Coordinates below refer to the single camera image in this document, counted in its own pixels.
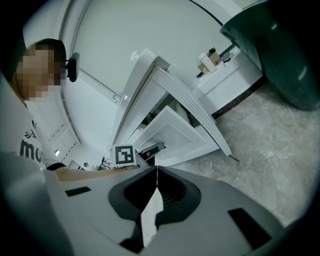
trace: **white t-shirt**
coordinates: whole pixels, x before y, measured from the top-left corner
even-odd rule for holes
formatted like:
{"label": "white t-shirt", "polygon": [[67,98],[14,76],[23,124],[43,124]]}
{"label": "white t-shirt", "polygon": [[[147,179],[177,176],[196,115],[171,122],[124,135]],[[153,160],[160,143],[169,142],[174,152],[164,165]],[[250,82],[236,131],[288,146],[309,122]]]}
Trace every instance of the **white t-shirt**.
{"label": "white t-shirt", "polygon": [[50,142],[0,72],[0,151],[28,158],[39,167],[59,163]]}

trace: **grey tiled floor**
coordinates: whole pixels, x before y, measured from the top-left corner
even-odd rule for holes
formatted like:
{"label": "grey tiled floor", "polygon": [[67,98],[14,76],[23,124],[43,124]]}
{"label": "grey tiled floor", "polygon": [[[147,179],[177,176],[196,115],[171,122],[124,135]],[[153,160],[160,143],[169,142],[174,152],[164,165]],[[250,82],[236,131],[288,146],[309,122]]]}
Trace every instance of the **grey tiled floor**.
{"label": "grey tiled floor", "polygon": [[221,150],[172,166],[238,188],[283,225],[308,205],[320,167],[320,111],[286,103],[266,84],[216,120],[232,156]]}

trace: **black headphones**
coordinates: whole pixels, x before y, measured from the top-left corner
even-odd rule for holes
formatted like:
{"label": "black headphones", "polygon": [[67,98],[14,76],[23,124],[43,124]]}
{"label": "black headphones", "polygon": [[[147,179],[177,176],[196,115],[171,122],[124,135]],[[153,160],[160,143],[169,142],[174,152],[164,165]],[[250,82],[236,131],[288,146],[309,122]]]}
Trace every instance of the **black headphones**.
{"label": "black headphones", "polygon": [[36,43],[37,45],[49,45],[57,51],[61,57],[62,62],[67,62],[65,68],[67,70],[67,78],[71,82],[75,82],[79,75],[79,62],[80,62],[80,54],[75,52],[72,56],[66,59],[66,48],[64,43],[61,40],[56,40],[52,38],[46,38]]}

